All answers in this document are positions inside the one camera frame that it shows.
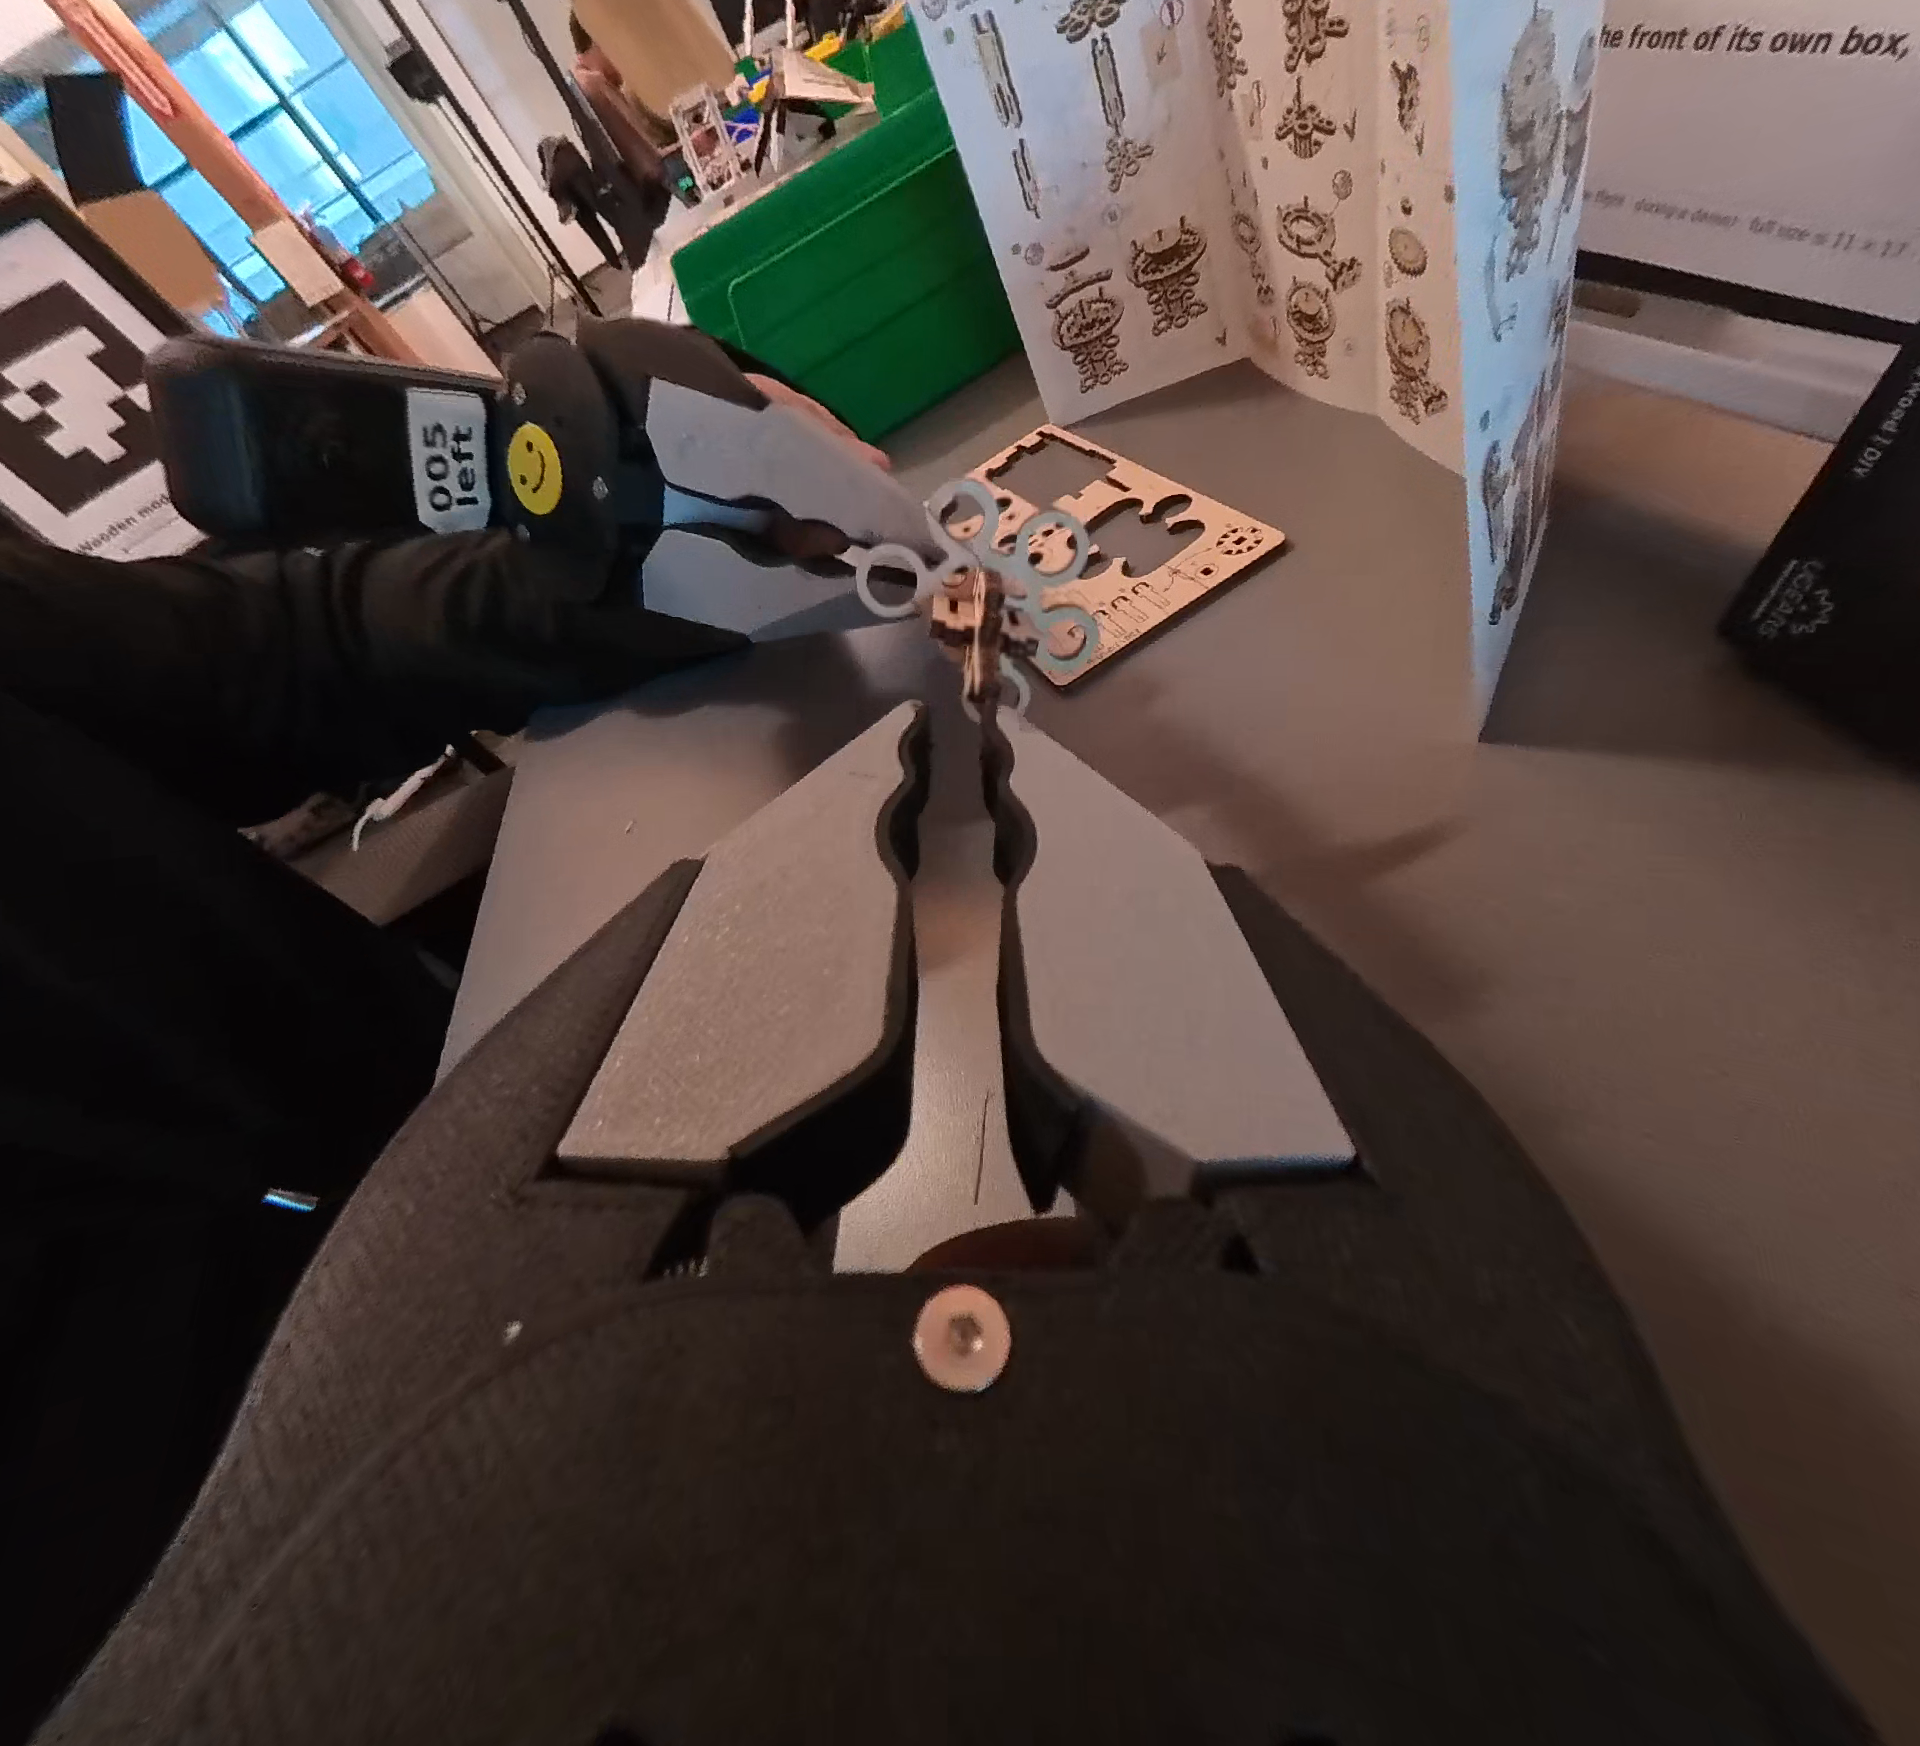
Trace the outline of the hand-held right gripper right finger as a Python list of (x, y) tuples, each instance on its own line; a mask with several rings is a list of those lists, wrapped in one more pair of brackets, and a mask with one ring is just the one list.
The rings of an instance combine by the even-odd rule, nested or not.
[(1033, 1214), (1346, 1173), (1355, 1146), (1203, 856), (1027, 722), (987, 736), (1004, 1131)]

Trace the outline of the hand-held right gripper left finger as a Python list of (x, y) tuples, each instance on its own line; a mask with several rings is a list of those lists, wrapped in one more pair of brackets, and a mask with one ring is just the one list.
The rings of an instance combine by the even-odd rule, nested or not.
[(900, 1155), (928, 732), (902, 702), (708, 849), (587, 1084), (560, 1173), (834, 1221)]

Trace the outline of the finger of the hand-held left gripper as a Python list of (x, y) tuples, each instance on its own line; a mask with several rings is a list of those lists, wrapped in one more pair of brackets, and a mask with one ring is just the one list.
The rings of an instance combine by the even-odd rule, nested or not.
[(660, 534), (729, 534), (740, 550), (839, 560), (851, 544), (910, 541), (924, 505), (811, 419), (744, 387), (716, 395), (656, 379), (645, 440), (660, 477)]
[(641, 564), (641, 602), (660, 615), (753, 644), (863, 630), (873, 615), (839, 560), (747, 554), (729, 534), (668, 530)]

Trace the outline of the wooden model assembly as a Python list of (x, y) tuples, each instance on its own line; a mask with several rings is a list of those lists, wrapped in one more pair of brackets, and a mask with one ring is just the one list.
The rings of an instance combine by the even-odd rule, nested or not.
[(1066, 686), (1102, 653), (1102, 630), (1078, 597), (1091, 571), (1091, 532), (1063, 509), (1033, 512), (1002, 532), (995, 491), (956, 480), (924, 502), (910, 541), (851, 544), (843, 564), (878, 622), (919, 617), (959, 664), (961, 701), (977, 722), (1024, 712), (1033, 683)]

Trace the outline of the person's left forearm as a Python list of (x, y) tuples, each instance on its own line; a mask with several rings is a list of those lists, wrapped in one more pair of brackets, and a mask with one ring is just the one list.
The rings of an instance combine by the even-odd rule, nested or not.
[(231, 826), (746, 649), (507, 532), (110, 561), (6, 536), (3, 697)]

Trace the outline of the plywood parts sheet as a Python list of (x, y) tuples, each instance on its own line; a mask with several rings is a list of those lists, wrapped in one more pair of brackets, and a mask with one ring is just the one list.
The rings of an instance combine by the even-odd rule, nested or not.
[(995, 550), (1039, 580), (1035, 670), (1066, 691), (1283, 554), (1284, 534), (1057, 424), (973, 467)]

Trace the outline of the black model kit box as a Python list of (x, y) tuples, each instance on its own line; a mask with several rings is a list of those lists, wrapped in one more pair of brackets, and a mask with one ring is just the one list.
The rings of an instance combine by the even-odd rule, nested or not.
[(1740, 581), (1719, 639), (1751, 677), (1915, 771), (1915, 336)]

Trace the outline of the person's left hand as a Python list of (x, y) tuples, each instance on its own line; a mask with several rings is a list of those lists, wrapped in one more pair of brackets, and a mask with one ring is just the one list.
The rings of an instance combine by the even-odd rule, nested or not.
[(807, 395), (796, 390), (792, 385), (779, 377), (747, 371), (746, 381), (771, 404), (784, 407), (796, 415), (811, 419), (818, 427), (826, 429), (843, 448), (846, 448), (861, 461), (877, 467), (877, 471), (890, 474), (893, 464), (885, 452), (877, 446), (863, 440), (844, 420), (831, 415), (824, 404), (815, 403)]

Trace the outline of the green plastic bin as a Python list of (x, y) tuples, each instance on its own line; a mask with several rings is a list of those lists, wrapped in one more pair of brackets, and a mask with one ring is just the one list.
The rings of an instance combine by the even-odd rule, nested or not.
[(1019, 331), (932, 88), (671, 253), (687, 319), (878, 440)]
[(843, 79), (868, 84), (880, 118), (914, 103), (932, 86), (921, 30), (905, 9), (857, 27), (851, 36), (815, 40), (805, 56)]

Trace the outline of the clear plastic box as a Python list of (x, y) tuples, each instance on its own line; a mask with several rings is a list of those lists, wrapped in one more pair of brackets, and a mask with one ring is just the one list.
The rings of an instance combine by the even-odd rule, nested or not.
[(746, 171), (740, 149), (710, 84), (697, 83), (679, 93), (671, 101), (669, 121), (684, 171), (699, 200), (725, 195), (741, 184)]

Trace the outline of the folded instruction booklet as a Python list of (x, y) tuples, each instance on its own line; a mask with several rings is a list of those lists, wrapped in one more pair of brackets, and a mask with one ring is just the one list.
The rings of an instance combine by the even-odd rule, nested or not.
[(1485, 718), (1547, 521), (1602, 0), (907, 0), (1047, 415), (1248, 361), (1464, 481)]

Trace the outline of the white instruction board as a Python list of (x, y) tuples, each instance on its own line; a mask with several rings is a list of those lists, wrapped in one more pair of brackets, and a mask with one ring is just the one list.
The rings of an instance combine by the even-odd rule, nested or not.
[(1914, 320), (1917, 0), (1602, 0), (1581, 248)]

